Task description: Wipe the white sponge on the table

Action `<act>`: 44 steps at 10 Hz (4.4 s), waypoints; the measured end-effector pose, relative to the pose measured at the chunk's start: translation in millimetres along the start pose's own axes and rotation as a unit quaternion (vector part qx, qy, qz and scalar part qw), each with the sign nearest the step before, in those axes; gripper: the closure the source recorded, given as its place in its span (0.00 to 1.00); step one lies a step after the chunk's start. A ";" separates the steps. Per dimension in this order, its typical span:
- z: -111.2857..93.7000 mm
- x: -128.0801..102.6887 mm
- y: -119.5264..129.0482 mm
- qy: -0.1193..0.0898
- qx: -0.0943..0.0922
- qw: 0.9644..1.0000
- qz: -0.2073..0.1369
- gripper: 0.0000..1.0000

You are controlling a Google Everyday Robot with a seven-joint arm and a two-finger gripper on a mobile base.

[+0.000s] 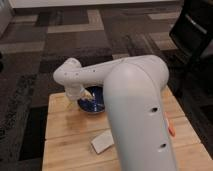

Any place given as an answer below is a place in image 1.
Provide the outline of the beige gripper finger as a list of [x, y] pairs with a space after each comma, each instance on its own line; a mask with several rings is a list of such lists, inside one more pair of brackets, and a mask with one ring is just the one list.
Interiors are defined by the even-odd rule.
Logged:
[[68, 99], [68, 100], [69, 100], [68, 107], [69, 107], [69, 108], [72, 108], [73, 105], [74, 105], [74, 101], [73, 101], [73, 100], [70, 100], [70, 99]]
[[82, 100], [92, 100], [92, 99], [93, 99], [92, 94], [88, 90], [85, 90], [82, 96]]

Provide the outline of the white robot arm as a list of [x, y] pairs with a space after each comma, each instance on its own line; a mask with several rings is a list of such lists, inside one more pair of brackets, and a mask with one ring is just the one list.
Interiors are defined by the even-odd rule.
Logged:
[[53, 78], [72, 100], [83, 96], [86, 84], [103, 86], [122, 171], [178, 171], [161, 95], [169, 71], [160, 57], [126, 57], [86, 67], [69, 58]]

